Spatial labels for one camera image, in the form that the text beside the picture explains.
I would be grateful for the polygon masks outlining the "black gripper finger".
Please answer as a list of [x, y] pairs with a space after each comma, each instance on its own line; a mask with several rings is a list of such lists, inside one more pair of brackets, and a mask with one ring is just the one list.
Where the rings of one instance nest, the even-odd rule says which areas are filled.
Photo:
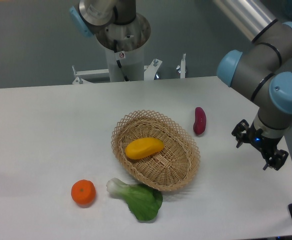
[[241, 120], [232, 130], [231, 135], [235, 137], [237, 142], [236, 148], [239, 148], [242, 144], [250, 143], [247, 131], [250, 129], [248, 122], [243, 119]]
[[282, 149], [263, 150], [262, 157], [266, 164], [262, 169], [265, 171], [267, 168], [272, 168], [278, 171], [285, 164], [288, 156], [289, 153]]

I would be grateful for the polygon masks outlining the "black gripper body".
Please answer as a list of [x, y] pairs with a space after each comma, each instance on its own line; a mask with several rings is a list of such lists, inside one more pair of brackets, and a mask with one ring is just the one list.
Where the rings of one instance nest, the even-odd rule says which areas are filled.
[[263, 156], [263, 150], [278, 149], [278, 143], [283, 138], [281, 130], [265, 126], [260, 120], [254, 120], [247, 131], [249, 143]]

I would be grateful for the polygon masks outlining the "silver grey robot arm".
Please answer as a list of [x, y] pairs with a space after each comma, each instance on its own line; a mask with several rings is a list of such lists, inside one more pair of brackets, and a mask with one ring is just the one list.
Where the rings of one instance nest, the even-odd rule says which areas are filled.
[[[258, 106], [252, 124], [239, 122], [232, 135], [238, 145], [256, 148], [266, 168], [279, 170], [288, 153], [277, 145], [292, 126], [292, 72], [277, 73], [292, 58], [292, 22], [279, 22], [258, 0], [217, 0], [215, 4], [254, 45], [243, 54], [232, 50], [216, 74], [228, 87]], [[134, 0], [81, 0], [69, 9], [79, 31], [96, 36], [105, 49], [112, 82], [154, 80], [161, 62], [144, 67], [143, 46], [149, 22]]]

